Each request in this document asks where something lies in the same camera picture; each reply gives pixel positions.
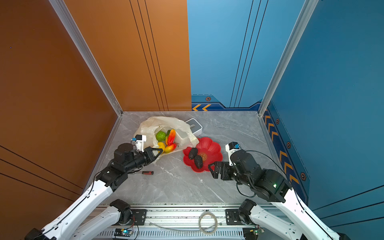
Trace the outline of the yellow bumpy fruit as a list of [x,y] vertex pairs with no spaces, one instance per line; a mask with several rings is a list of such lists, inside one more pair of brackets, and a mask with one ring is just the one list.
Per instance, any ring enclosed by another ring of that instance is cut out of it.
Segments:
[[160,149],[163,150],[163,152],[165,151],[166,146],[165,146],[165,144],[163,142],[158,142],[158,146],[159,146]]

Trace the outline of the orange yellow mango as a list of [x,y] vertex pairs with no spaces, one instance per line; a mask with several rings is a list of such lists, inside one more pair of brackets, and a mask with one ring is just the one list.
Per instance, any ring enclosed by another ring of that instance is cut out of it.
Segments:
[[178,145],[176,143],[173,143],[171,145],[166,146],[165,149],[164,149],[164,153],[168,154],[168,153],[173,152],[177,148],[177,146]]

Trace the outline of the green custard apple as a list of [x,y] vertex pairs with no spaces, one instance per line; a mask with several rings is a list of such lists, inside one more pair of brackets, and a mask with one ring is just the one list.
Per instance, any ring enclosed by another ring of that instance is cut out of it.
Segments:
[[166,140],[167,134],[163,131],[156,133],[156,139],[158,142],[164,142]]

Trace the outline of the red yellow mango top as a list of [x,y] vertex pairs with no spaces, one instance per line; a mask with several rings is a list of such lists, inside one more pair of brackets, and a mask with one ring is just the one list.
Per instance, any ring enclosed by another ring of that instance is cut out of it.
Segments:
[[167,132],[167,137],[166,137],[166,145],[171,145],[175,142],[176,138],[176,131],[174,129],[171,129]]

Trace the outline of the cream plastic bag orange print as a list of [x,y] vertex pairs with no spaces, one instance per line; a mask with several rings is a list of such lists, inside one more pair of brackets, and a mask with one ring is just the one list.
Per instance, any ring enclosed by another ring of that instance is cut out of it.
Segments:
[[134,133],[134,136],[137,135],[145,137],[142,149],[162,149],[161,157],[196,147],[199,143],[191,126],[173,117],[150,117],[140,124]]

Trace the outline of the dark avocado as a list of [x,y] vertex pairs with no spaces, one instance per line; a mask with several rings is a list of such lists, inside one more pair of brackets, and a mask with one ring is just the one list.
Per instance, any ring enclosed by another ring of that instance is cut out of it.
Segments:
[[197,155],[198,155],[198,149],[197,148],[191,148],[189,155],[188,155],[189,159],[193,160]]
[[203,158],[200,155],[194,157],[194,163],[197,169],[202,169],[204,166]]

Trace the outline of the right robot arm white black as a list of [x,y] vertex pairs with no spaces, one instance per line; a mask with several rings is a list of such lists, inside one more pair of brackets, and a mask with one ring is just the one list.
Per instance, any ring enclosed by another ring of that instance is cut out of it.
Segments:
[[255,196],[271,203],[289,219],[285,221],[247,198],[238,209],[242,223],[266,228],[284,240],[349,239],[322,222],[280,172],[263,169],[249,151],[234,148],[228,154],[229,162],[209,165],[213,178],[248,186]]

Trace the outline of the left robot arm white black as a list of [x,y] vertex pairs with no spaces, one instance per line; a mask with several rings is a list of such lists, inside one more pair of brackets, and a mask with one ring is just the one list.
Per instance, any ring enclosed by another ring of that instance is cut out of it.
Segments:
[[32,229],[25,239],[91,240],[114,224],[134,224],[131,206],[122,200],[113,201],[102,213],[87,223],[84,221],[130,174],[151,164],[162,153],[161,148],[136,150],[131,143],[119,145],[107,167],[95,176],[91,186],[70,207],[41,230]]

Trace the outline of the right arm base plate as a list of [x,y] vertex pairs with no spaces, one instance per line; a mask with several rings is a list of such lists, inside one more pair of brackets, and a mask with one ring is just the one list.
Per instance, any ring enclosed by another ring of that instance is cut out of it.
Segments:
[[238,209],[225,209],[226,224],[228,226],[243,225]]

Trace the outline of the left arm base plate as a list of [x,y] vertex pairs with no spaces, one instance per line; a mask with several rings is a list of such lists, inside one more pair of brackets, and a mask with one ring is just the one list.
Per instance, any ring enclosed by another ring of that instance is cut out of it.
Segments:
[[147,218],[147,209],[131,209],[131,215],[126,226],[131,226],[135,223],[135,226],[144,226]]

